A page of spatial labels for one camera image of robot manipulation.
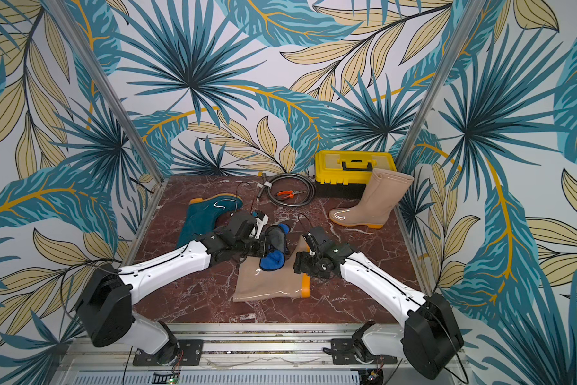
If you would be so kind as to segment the blue grey cloth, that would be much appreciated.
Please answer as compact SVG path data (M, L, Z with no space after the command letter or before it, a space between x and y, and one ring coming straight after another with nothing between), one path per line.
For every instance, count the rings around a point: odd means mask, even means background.
M270 226L264 234L264 256L259 262L262 271L271 272L281 269L285 265L288 254L286 240L290 228L285 224Z

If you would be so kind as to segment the beige boot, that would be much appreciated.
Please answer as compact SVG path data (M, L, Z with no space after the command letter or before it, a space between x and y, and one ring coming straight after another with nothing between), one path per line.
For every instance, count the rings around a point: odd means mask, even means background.
M248 257L239 267L239 275L233 302L253 302L271 298L309 298L311 280L307 274L296 274L293 266L298 252L309 251L305 240L300 237L284 265L274 271L260 267L260 259Z
M358 204L331 210L328 217L341 226L381 229L414 180L405 173L375 168Z

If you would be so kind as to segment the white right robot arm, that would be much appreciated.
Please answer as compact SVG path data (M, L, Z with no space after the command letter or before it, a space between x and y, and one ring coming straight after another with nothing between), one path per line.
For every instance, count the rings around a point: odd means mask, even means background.
M380 356L405 359L420 375L436 379L464 346L450 303L442 295L425 295L395 279L348 243L314 227L303 239L306 251L296 256L294 270L321 279L337 276L374 299L397 321L390 327L367 322L339 352L361 364Z

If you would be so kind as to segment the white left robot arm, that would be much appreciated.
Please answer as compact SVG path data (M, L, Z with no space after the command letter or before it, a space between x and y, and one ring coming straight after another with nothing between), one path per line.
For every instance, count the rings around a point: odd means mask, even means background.
M179 341L163 322L134 311L143 298L187 275L246 255L262 256L262 230L268 223L260 211L236 213L226 226L160 257L124 268L108 264L93 271L74 309L96 348L129 345L168 365L179 356Z

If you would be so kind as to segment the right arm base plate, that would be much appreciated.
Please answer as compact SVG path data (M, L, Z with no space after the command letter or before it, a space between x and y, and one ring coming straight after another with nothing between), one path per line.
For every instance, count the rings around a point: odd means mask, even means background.
M375 355L359 338L334 338L323 352L331 355L334 365L396 364L398 358L391 355Z

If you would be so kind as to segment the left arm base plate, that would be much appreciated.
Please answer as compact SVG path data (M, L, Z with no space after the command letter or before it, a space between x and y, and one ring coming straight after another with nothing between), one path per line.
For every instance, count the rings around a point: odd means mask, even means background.
M148 354L137 349L133 365L135 367L196 367L203 353L203 340L180 339L169 341L158 353Z

